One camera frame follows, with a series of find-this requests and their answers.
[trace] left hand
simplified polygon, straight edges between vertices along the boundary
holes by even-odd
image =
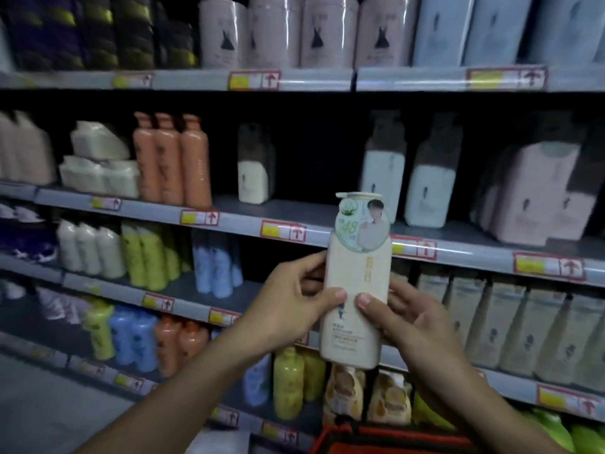
[[[291,346],[301,339],[320,317],[347,298],[344,288],[322,289],[313,297],[303,295],[321,282],[307,277],[323,271],[327,252],[280,263],[268,276],[260,293],[246,313],[234,324],[247,331],[248,338],[258,338],[259,353]]]

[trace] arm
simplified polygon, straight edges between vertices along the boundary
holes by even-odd
[[[497,454],[564,454],[536,424],[519,415],[473,368],[445,307],[391,278],[388,303],[369,294],[359,309],[397,345],[427,404]]]
[[[222,393],[267,353],[289,346],[346,298],[331,288],[312,298],[303,280],[326,253],[282,263],[246,313],[176,376],[156,388],[74,454],[182,454],[216,407]]]

